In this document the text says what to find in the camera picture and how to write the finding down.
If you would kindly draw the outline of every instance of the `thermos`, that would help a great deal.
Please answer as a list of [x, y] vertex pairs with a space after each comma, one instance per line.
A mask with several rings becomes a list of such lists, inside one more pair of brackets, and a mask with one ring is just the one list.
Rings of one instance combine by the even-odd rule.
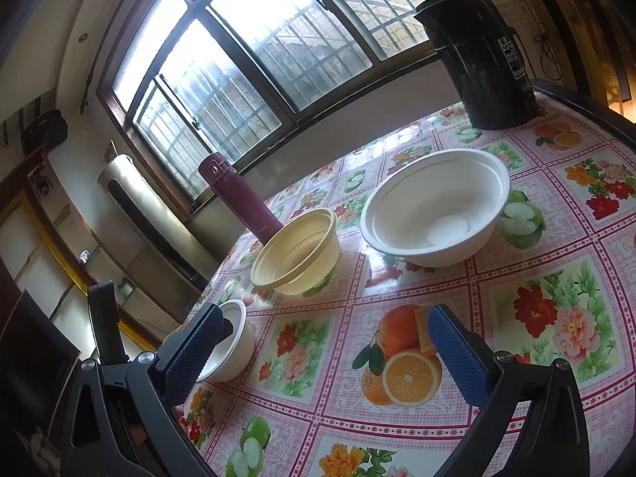
[[281, 221], [222, 154], [210, 154], [201, 162], [198, 171], [263, 245], [282, 229]]
[[514, 30], [491, 0], [426, 0], [416, 11], [474, 127], [516, 127], [537, 115]]

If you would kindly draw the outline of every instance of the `kettle label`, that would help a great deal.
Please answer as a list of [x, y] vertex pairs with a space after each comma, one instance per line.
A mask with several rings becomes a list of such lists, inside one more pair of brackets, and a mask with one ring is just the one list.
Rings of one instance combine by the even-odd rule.
[[512, 43], [507, 37], [497, 40], [501, 51], [506, 56], [510, 70], [513, 72], [515, 79], [520, 79], [525, 75], [524, 61], [519, 57], [516, 44]]

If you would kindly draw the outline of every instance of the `bowl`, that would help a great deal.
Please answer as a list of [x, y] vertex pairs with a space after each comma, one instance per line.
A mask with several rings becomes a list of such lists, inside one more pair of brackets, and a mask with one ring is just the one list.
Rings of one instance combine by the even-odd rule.
[[256, 257], [250, 272], [254, 286], [296, 295], [320, 283], [340, 254], [336, 218], [333, 211], [316, 208], [286, 224]]
[[256, 336], [254, 328], [247, 322], [245, 303], [240, 299], [230, 299], [220, 304], [219, 308], [223, 312], [223, 317], [232, 323], [233, 332], [214, 347], [196, 379], [197, 382], [232, 380], [246, 368], [254, 353]]
[[475, 254], [490, 238], [510, 193], [510, 174], [476, 149], [434, 152], [379, 185], [360, 227], [374, 249], [423, 267], [445, 267]]

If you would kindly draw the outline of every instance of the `air conditioner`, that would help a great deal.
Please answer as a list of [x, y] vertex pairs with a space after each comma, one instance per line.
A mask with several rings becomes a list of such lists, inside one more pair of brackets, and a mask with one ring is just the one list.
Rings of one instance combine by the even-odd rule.
[[150, 187], [131, 157], [126, 154], [115, 157], [102, 170], [97, 182], [142, 236], [202, 292], [219, 263]]

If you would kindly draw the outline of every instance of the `tablecloth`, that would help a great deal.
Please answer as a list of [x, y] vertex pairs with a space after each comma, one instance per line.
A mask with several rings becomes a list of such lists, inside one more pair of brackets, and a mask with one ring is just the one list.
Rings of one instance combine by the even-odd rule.
[[[206, 301], [242, 299], [256, 331], [246, 371], [196, 385], [185, 406], [182, 427], [215, 472], [225, 474], [244, 428], [262, 418], [271, 430], [262, 476], [433, 475], [478, 414], [427, 340], [425, 314], [438, 303], [521, 362], [570, 360], [591, 473], [609, 469], [635, 421], [636, 155], [568, 107], [537, 99], [539, 117], [498, 131], [473, 128], [457, 103], [268, 201], [283, 222], [331, 208], [341, 254], [302, 295], [259, 292], [249, 272], [262, 246], [246, 231], [194, 307], [191, 314]], [[359, 220], [374, 187], [453, 147], [497, 155], [518, 201], [530, 206], [502, 217], [484, 248], [452, 267], [418, 267], [373, 250]], [[519, 231], [506, 221], [515, 218], [534, 222], [522, 224], [532, 233], [511, 235]], [[505, 463], [526, 412], [520, 404], [488, 475]]]

